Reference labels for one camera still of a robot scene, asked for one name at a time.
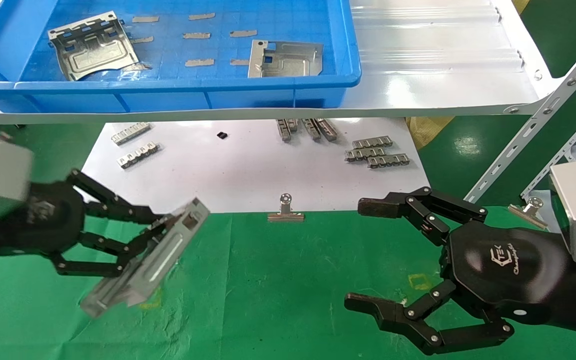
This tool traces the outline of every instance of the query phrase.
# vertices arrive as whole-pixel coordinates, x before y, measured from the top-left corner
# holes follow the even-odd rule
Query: yellow object
[[[529,2],[530,0],[512,0],[519,14],[523,13]],[[454,116],[412,116],[406,118],[416,148],[419,150],[428,145],[452,119],[454,119]]]

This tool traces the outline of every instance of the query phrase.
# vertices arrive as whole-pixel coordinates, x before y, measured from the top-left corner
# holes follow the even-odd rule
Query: sheet metal part
[[[215,13],[200,13],[200,14],[189,14],[188,20],[203,20],[214,18]]]
[[[156,23],[159,21],[159,16],[133,16],[133,23]]]
[[[525,207],[520,207],[511,204],[510,206],[508,206],[508,210],[510,210],[512,214],[517,215],[518,217],[524,219],[525,221],[528,221],[532,225],[542,230],[545,230],[546,228],[548,228],[548,224],[545,223],[545,221],[539,219],[539,217],[537,217],[539,209],[541,209],[542,207],[543,207],[543,200],[533,196],[528,199],[527,205],[525,205]]]
[[[292,208],[290,207],[292,195],[289,193],[281,194],[279,201],[281,202],[281,212],[268,214],[268,221],[270,223],[303,223],[306,217],[300,212],[292,212]]]
[[[329,142],[336,141],[336,137],[338,136],[338,133],[336,132],[334,127],[331,125],[331,123],[325,118],[318,118],[318,119],[316,119],[316,121],[317,121],[317,125],[319,127],[319,130],[324,135],[326,140]]]
[[[370,139],[361,139],[352,142],[352,147],[355,149],[367,149],[377,147],[389,147],[393,142],[390,136],[371,137]]]
[[[256,35],[256,30],[235,30],[230,32],[231,38],[253,37],[254,35]]]
[[[268,49],[274,44],[275,50]],[[323,69],[322,43],[252,40],[249,78],[316,76]]]
[[[184,32],[184,39],[208,39],[210,38],[210,33],[208,32]]]
[[[62,73],[69,81],[139,61],[113,11],[48,30]]]
[[[130,307],[147,301],[178,262],[208,215],[207,207],[195,198],[156,221],[151,227],[169,223],[166,235],[151,240],[149,249],[141,257],[132,259],[121,276],[103,278],[81,301],[81,309],[97,318],[118,303]]]
[[[410,159],[404,153],[396,153],[394,155],[379,155],[367,157],[368,167],[376,169],[380,167],[397,167],[406,166],[410,163]]]
[[[317,122],[313,118],[302,118],[303,126],[306,127],[306,131],[310,134],[310,137],[314,141],[318,141],[321,139],[321,132],[319,132],[319,128],[317,126]]]
[[[160,150],[161,146],[151,141],[137,150],[117,159],[117,164],[119,164],[122,169],[127,169]]]
[[[279,135],[281,136],[282,141],[289,142],[292,138],[292,134],[290,133],[290,126],[288,126],[288,121],[284,118],[278,119],[277,129],[279,129]]]
[[[110,139],[115,144],[121,145],[147,132],[151,128],[152,126],[148,122],[142,122],[142,123],[138,122],[135,123],[135,125],[132,125],[129,128],[121,130],[120,132],[117,132],[116,134],[112,135]]]
[[[370,157],[382,157],[386,155],[386,150],[382,147],[354,148],[345,152],[346,162],[358,162]]]
[[[214,59],[192,59],[185,62],[185,66],[193,68],[194,66],[212,66]]]

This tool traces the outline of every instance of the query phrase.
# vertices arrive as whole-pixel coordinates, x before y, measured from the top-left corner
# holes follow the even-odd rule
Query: white table
[[[110,137],[132,123],[108,123],[83,172],[135,205],[169,212],[194,196],[213,213],[277,212],[279,196],[292,194],[297,212],[356,210],[360,198],[383,198],[428,186],[423,166],[402,118],[330,119],[336,143],[314,142],[299,125],[290,143],[275,120],[168,121],[122,146]],[[228,133],[219,139],[218,132]],[[406,153],[408,166],[369,169],[344,161],[351,141],[390,135],[388,153]],[[163,150],[123,170],[116,160],[148,142]]]

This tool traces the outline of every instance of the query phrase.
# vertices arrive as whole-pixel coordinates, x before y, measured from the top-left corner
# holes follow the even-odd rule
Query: robotic hand
[[[346,295],[345,308],[372,315],[380,330],[407,337],[427,355],[498,346],[514,334],[505,319],[576,331],[576,262],[561,234],[488,226],[485,209],[429,187],[362,198],[358,210],[372,217],[403,217],[443,248],[443,282],[408,307]],[[463,225],[450,232],[435,214]],[[484,323],[450,330],[429,326],[425,318],[450,299]]]
[[[31,163],[29,150],[0,140],[0,256],[40,255],[60,275],[103,277],[81,303],[92,317],[115,303],[146,301],[210,214],[196,198],[170,214],[154,214],[78,170],[62,182],[33,183]],[[84,202],[81,192],[98,202]],[[84,231],[86,215],[149,226],[126,244]],[[77,244],[116,261],[64,259]]]

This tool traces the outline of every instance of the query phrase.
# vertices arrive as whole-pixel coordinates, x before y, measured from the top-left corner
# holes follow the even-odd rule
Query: logo on robotic hand
[[[508,244],[508,248],[504,249],[502,245],[495,245],[490,249],[490,256],[493,262],[496,262],[501,267],[514,262],[514,274],[519,275],[519,256],[517,249],[512,244]]]

